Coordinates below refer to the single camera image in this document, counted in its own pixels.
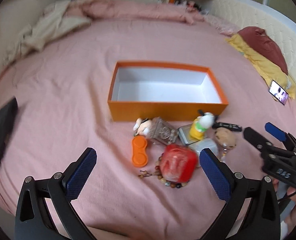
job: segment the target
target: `orange contact lens case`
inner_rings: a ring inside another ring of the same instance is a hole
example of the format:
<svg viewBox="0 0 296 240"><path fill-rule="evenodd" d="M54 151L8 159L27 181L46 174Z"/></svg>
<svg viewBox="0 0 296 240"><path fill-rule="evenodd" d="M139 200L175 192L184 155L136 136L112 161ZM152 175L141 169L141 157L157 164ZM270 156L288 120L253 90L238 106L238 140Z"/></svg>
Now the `orange contact lens case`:
<svg viewBox="0 0 296 240"><path fill-rule="evenodd" d="M148 142L144 136L138 135L132 139L132 164L135 167L144 167L148 163L146 147Z"/></svg>

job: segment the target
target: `headboard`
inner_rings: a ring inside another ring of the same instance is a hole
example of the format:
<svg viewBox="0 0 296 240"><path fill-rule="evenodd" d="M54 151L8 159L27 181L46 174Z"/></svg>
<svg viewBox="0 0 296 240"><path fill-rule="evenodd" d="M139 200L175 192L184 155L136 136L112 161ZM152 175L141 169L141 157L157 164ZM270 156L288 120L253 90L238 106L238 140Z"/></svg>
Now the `headboard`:
<svg viewBox="0 0 296 240"><path fill-rule="evenodd" d="M258 26L279 45L289 74L296 82L296 23L278 11L252 0L214 0L211 14L240 28Z"/></svg>

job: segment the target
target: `smartphone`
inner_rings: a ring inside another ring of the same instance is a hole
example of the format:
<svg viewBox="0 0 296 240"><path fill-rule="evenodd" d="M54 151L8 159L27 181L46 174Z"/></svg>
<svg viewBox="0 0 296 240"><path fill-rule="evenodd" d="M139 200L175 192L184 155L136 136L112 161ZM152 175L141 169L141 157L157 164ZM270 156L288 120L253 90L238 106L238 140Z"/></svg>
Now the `smartphone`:
<svg viewBox="0 0 296 240"><path fill-rule="evenodd" d="M269 92L273 95L281 104L285 105L289 97L289 94L274 80L271 83Z"/></svg>

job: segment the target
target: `red plastic-wrapped package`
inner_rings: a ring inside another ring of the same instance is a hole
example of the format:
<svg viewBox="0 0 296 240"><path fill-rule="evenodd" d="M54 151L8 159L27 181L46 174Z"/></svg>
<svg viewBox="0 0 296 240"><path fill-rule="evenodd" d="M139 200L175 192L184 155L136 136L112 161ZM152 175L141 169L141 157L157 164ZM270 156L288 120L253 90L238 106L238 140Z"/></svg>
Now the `red plastic-wrapped package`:
<svg viewBox="0 0 296 240"><path fill-rule="evenodd" d="M172 182L188 182L197 165L194 151L176 144L168 145L160 161L162 176Z"/></svg>

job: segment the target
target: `orange box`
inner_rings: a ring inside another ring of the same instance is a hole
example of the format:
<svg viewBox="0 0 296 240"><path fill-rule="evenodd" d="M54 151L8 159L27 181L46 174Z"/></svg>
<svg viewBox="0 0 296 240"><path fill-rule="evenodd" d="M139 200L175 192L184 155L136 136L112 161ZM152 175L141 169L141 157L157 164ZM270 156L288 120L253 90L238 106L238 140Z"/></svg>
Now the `orange box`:
<svg viewBox="0 0 296 240"><path fill-rule="evenodd" d="M219 115L228 101L207 67L123 61L116 64L108 105L116 122L154 117L192 122L199 109Z"/></svg>

